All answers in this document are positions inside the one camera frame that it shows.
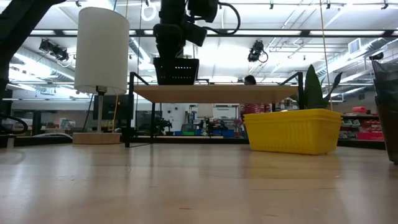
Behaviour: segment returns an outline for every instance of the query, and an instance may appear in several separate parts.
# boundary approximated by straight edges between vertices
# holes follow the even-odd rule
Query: hanging rope
[[[322,0],[319,0],[319,7],[321,9],[321,24],[322,24],[322,39],[323,39],[323,53],[325,54],[325,62],[326,62],[326,75],[328,77],[328,91],[331,90],[330,79],[329,79],[329,66],[328,66],[328,57],[326,55],[326,40],[325,40],[325,26],[323,23],[323,11],[322,11]],[[331,102],[331,95],[329,98],[330,109],[333,111],[333,103]]]

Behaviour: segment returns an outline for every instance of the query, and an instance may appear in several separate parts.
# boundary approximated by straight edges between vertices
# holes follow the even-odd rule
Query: ceiling
[[[2,11],[9,1],[0,1]],[[86,0],[80,1],[83,7],[97,6],[113,8],[113,0]],[[128,1],[127,19],[131,29],[152,29],[159,22],[158,11],[160,1],[152,0],[155,7],[155,16],[150,21],[145,21],[141,16],[141,2]],[[381,9],[384,1],[381,0],[330,0],[323,1],[323,18],[320,13],[319,0],[280,0],[270,9],[270,1],[256,0],[223,0],[230,2],[239,11],[242,29],[321,29],[322,20],[325,29],[364,29],[364,30],[388,30],[397,29],[398,0],[388,0],[389,7]],[[116,10],[126,15],[127,1],[117,1]],[[82,7],[75,5],[75,0],[66,1],[58,6],[52,7],[39,22],[36,30],[41,29],[77,29],[78,13]],[[151,8],[145,9],[144,14],[150,17]],[[215,29],[234,29],[236,27],[236,16],[234,12],[226,7],[220,9],[212,24],[197,22],[199,26],[210,26]],[[38,50],[42,39],[49,39],[53,43],[66,47],[71,55],[76,52],[76,37],[28,37],[23,48],[29,49],[39,55]],[[149,57],[157,55],[154,37],[136,37],[140,47]],[[306,71],[308,66],[314,64],[321,68],[325,64],[325,55],[331,59],[348,48],[348,44],[355,38],[326,38],[325,46],[322,38],[272,38],[272,37],[207,37],[202,47],[197,47],[187,42],[184,54],[200,59],[200,78],[210,78],[216,82],[235,82],[247,74],[254,75],[258,80],[266,78],[288,78],[297,71]],[[255,40],[262,40],[266,46],[269,59],[266,63],[249,63],[248,53]],[[394,46],[385,47],[394,59]],[[55,61],[51,56],[45,58]],[[73,73],[74,62],[62,63]],[[153,69],[139,70],[136,56],[129,59],[129,70],[139,71],[141,76],[155,78]],[[364,63],[363,57],[355,58],[344,67],[333,72],[344,72],[344,77],[355,74],[369,68]]]

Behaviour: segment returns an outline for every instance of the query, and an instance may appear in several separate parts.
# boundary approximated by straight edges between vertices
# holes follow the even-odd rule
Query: white lamp
[[[98,94],[97,132],[101,132],[103,96],[127,92],[128,20],[117,12],[86,7],[79,13],[75,89]]]
[[[198,118],[203,118],[203,135],[207,135],[207,124],[206,118],[212,118],[213,115],[213,105],[209,103],[199,103],[198,104]]]

